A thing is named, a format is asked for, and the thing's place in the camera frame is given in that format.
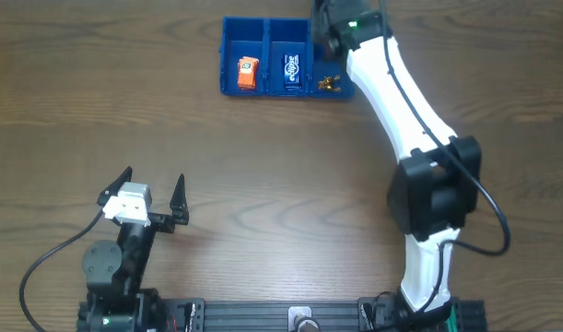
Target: black cable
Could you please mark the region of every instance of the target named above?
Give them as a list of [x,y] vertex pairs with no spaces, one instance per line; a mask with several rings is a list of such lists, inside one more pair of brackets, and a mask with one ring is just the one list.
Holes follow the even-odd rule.
[[29,279],[29,276],[31,276],[31,273],[33,273],[33,271],[35,271],[35,269],[41,263],[43,263],[44,260],[50,258],[51,255],[53,255],[53,254],[59,252],[60,250],[64,249],[67,245],[69,245],[70,243],[80,239],[83,235],[85,235],[88,231],[90,231],[90,229],[92,229],[93,226],[95,226],[97,221],[99,221],[100,216],[102,216],[102,215],[103,215],[103,210],[99,211],[99,213],[97,214],[95,219],[93,219],[90,222],[90,224],[84,230],[82,230],[79,234],[71,237],[70,239],[66,240],[65,242],[57,245],[55,248],[53,248],[49,252],[45,253],[42,257],[40,257],[38,260],[35,261],[35,263],[33,263],[31,265],[31,267],[27,270],[27,272],[25,272],[25,276],[23,276],[23,279],[21,280],[21,284],[19,285],[19,304],[21,304],[21,309],[23,310],[23,314],[25,315],[27,320],[31,323],[33,328],[35,328],[36,331],[45,332],[43,327],[41,327],[35,321],[35,319],[31,315],[31,313],[29,312],[29,309],[27,308],[27,304],[25,302],[25,286],[27,285],[27,280]]
[[455,158],[455,156],[453,156],[452,153],[450,153],[450,151],[442,143],[440,143],[439,139],[432,133],[432,131],[430,130],[428,125],[425,124],[425,122],[422,120],[422,117],[420,117],[420,115],[418,114],[418,111],[414,107],[413,103],[408,98],[406,92],[404,91],[404,88],[402,88],[400,81],[398,80],[397,76],[393,72],[392,61],[390,60],[390,53],[388,51],[388,23],[387,23],[388,15],[387,15],[386,1],[380,0],[380,5],[381,5],[381,33],[383,34],[383,51],[385,52],[385,62],[387,63],[387,66],[388,66],[388,73],[392,76],[393,83],[395,83],[398,90],[400,90],[400,93],[402,94],[402,97],[404,98],[404,100],[406,101],[406,104],[410,108],[410,111],[415,116],[415,118],[418,120],[418,122],[420,123],[420,125],[424,129],[425,133],[430,137],[430,139],[432,139],[435,142],[437,147],[439,147],[441,152],[445,155],[445,157],[447,157],[447,159],[453,164],[453,166],[455,166],[455,168],[477,188],[477,190],[484,196],[484,198],[486,199],[488,204],[492,207],[492,209],[494,209],[494,213],[496,213],[496,216],[498,217],[498,221],[500,222],[500,228],[502,229],[502,233],[504,235],[504,244],[498,250],[482,249],[482,248],[476,247],[472,244],[465,243],[465,242],[462,242],[462,241],[457,241],[457,240],[445,240],[442,243],[440,243],[439,244],[440,264],[439,264],[439,274],[438,274],[439,278],[437,279],[437,284],[435,285],[433,292],[430,294],[428,301],[418,310],[418,313],[423,313],[428,308],[428,306],[432,303],[432,301],[435,299],[437,294],[439,293],[440,280],[442,279],[443,269],[444,269],[444,266],[443,266],[443,251],[444,251],[445,245],[456,244],[456,245],[459,245],[459,246],[461,246],[461,247],[463,247],[467,250],[473,251],[473,252],[481,254],[481,255],[487,255],[487,256],[504,255],[509,250],[509,247],[510,247],[510,228],[509,228],[507,218],[504,215],[504,212],[502,212],[502,210],[500,209],[500,207],[498,206],[498,204],[496,203],[494,198],[492,198],[490,193],[479,182],[479,180],[477,180],[457,160],[457,158]]

